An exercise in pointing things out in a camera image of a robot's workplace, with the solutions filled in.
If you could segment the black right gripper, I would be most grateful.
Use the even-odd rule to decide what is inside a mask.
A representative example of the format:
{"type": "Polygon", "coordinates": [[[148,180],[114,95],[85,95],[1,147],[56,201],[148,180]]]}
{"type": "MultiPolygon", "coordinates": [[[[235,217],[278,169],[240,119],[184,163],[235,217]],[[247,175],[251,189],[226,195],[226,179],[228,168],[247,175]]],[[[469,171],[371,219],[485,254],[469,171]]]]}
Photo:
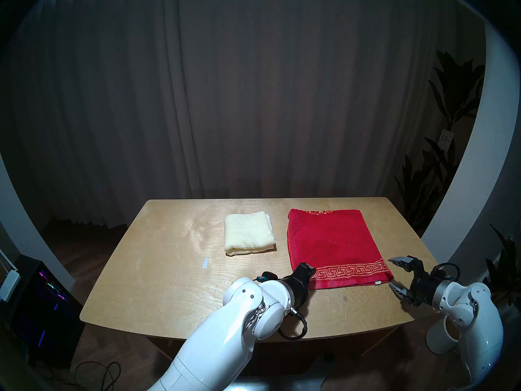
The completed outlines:
{"type": "Polygon", "coordinates": [[[419,268],[419,259],[412,256],[393,257],[388,260],[393,265],[401,267],[406,272],[414,273],[410,290],[400,283],[389,283],[393,294],[401,304],[412,304],[419,307],[421,304],[432,306],[433,297],[438,287],[438,279],[419,268]]]}

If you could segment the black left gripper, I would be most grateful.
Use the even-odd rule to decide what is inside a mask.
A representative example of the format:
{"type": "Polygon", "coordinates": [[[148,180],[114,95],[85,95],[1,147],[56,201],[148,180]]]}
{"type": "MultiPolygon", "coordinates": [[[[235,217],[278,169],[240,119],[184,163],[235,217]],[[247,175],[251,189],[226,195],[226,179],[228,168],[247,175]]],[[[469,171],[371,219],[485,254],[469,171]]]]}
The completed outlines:
{"type": "Polygon", "coordinates": [[[285,283],[292,290],[292,306],[299,309],[309,297],[310,280],[316,273],[316,269],[307,263],[301,263],[301,270],[294,270],[291,275],[285,277],[285,283]]]}

